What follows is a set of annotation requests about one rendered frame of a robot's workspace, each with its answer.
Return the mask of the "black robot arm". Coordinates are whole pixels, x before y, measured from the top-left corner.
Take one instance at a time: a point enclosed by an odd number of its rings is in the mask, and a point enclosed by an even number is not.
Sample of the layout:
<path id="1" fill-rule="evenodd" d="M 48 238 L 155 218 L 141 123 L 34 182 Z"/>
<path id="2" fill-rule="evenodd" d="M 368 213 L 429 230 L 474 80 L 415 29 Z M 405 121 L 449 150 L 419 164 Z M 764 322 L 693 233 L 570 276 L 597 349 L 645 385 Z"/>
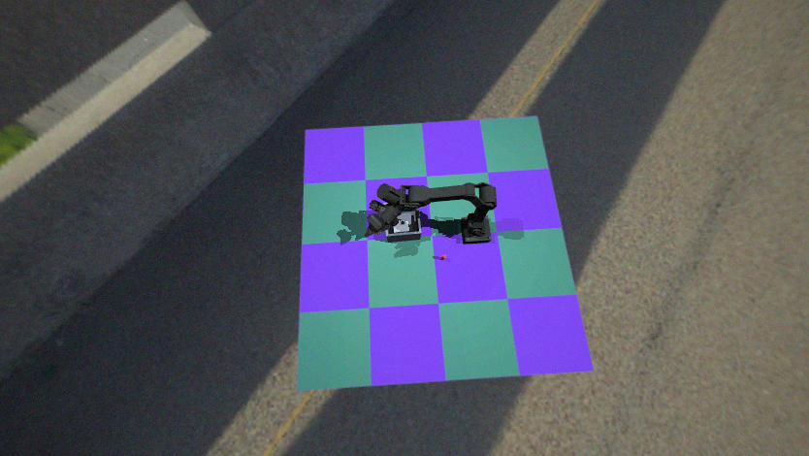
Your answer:
<path id="1" fill-rule="evenodd" d="M 479 188 L 479 198 L 475 196 L 475 189 Z M 406 190 L 408 189 L 408 195 Z M 468 233 L 470 238 L 482 237 L 486 234 L 485 216 L 497 206 L 496 187 L 491 184 L 471 182 L 464 185 L 429 188 L 425 185 L 401 184 L 396 189 L 387 183 L 382 183 L 376 191 L 377 198 L 389 203 L 396 210 L 402 212 L 405 208 L 418 209 L 426 207 L 432 202 L 467 200 L 476 206 L 474 213 L 468 215 Z M 386 210 L 382 203 L 372 200 L 369 209 L 378 212 L 379 216 Z M 482 236 L 481 236 L 482 235 Z"/>

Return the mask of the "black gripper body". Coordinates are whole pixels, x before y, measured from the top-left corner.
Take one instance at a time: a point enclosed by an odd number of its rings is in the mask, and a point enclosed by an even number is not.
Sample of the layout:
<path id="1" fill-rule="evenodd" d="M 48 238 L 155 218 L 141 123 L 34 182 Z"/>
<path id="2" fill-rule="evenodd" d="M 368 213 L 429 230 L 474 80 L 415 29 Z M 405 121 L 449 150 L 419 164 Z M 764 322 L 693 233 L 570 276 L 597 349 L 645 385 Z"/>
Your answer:
<path id="1" fill-rule="evenodd" d="M 386 210 L 383 212 L 381 216 L 379 216 L 377 213 L 374 213 L 370 214 L 367 217 L 367 220 L 373 225 L 373 227 L 376 230 L 383 229 L 386 223 L 388 224 L 394 223 L 393 226 L 396 226 L 399 223 L 397 217 L 398 215 L 401 215 L 402 212 L 399 212 L 390 204 L 386 204 L 385 206 Z"/>

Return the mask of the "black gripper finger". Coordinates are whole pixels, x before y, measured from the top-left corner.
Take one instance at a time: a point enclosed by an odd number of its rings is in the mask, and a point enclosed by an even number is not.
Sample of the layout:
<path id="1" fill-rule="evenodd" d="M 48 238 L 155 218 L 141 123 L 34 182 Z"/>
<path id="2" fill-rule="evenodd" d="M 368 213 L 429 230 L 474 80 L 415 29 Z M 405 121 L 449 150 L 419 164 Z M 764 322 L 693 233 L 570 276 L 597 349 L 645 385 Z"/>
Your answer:
<path id="1" fill-rule="evenodd" d="M 367 238 L 367 237 L 369 237 L 369 236 L 371 236 L 371 235 L 373 235 L 373 234 L 375 234 L 375 233 L 377 233 L 377 232 L 379 232 L 379 231 L 381 231 L 381 230 L 376 230 L 376 229 L 373 227 L 373 225 L 372 225 L 372 224 L 369 222 L 369 227 L 368 227 L 368 229 L 367 229 L 367 232 L 366 232 L 366 234 L 365 234 L 365 237 Z"/>
<path id="2" fill-rule="evenodd" d="M 384 232 L 384 231 L 386 231 L 386 230 L 388 230 L 388 229 L 390 229 L 390 228 L 392 228 L 392 227 L 394 227 L 394 226 L 393 226 L 393 224 L 388 224 L 388 223 L 386 223 L 386 224 L 385 224 L 385 227 L 384 227 L 383 229 L 381 229 L 381 231 L 379 231 L 379 232 L 377 232 L 377 233 L 375 233 L 375 234 L 377 235 L 377 234 L 379 234 L 379 233 L 382 233 L 382 232 Z"/>

